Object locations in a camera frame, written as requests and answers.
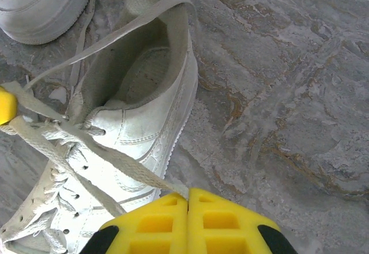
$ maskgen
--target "black rubber tip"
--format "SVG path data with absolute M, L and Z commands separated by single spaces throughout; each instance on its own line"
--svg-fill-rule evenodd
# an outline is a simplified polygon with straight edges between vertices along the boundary
M 278 230 L 266 225 L 259 225 L 258 229 L 272 254 L 298 254 Z
M 117 226 L 109 226 L 97 231 L 87 242 L 80 254 L 106 254 L 119 232 Z

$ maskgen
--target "shoe insole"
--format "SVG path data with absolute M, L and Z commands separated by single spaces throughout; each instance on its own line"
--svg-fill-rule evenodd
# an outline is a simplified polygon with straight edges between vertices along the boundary
M 168 47 L 151 47 L 143 51 L 127 72 L 114 99 L 134 104 L 149 97 L 165 78 L 169 62 Z

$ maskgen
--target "shoe sole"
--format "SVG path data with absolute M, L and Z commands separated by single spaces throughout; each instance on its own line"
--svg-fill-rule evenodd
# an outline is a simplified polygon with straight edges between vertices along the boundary
M 5 34 L 15 41 L 29 45 L 41 45 L 51 42 L 67 32 L 78 20 L 89 0 L 69 0 L 62 13 L 52 21 L 36 28 L 38 32 L 10 33 L 3 29 Z

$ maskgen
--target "shoe tongue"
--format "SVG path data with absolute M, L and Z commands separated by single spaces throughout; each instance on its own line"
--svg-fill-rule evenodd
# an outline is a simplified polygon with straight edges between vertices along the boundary
M 19 250 L 32 249 L 33 251 L 40 251 L 40 252 L 46 252 L 46 253 L 50 252 L 50 246 L 41 233 L 39 233 L 35 237 L 33 235 L 29 235 L 29 236 L 20 238 L 13 245 L 16 249 L 19 249 Z

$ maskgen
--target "shoe lining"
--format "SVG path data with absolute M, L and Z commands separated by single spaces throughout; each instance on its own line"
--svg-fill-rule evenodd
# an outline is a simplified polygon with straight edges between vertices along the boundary
M 115 95 L 117 95 L 118 101 L 131 103 L 127 104 L 127 109 L 134 109 L 145 105 L 165 92 L 175 81 L 186 57 L 187 23 L 186 8 L 184 6 L 177 7 L 101 50 L 95 56 L 89 71 L 77 87 L 77 95 L 71 99 L 67 110 L 70 118 L 73 118 L 75 123 L 83 122 L 93 109 L 104 105 L 108 100 L 112 100 Z M 148 65 L 154 63 L 155 60 L 151 57 L 158 51 L 154 51 L 157 46 L 170 47 L 167 76 L 161 80 L 161 84 L 157 84 L 157 86 L 151 84 L 149 89 L 143 90 L 142 95 L 138 94 L 132 97 L 133 92 L 138 90 L 138 85 L 131 86 L 128 94 L 128 87 L 124 84 L 125 80 L 129 80 L 126 76 L 129 72 L 138 71 L 135 70 L 137 66 L 133 66 L 133 64 L 139 57 L 145 56 L 145 52 L 147 52 L 146 57 L 149 58 Z M 141 83 L 141 88 L 145 84 L 140 82 L 143 80 L 142 75 L 147 71 L 147 67 L 139 70 L 137 78 L 135 78 L 135 84 Z
M 113 99 L 134 104 L 149 98 L 164 80 L 169 62 L 168 47 L 157 46 L 143 51 L 127 72 Z

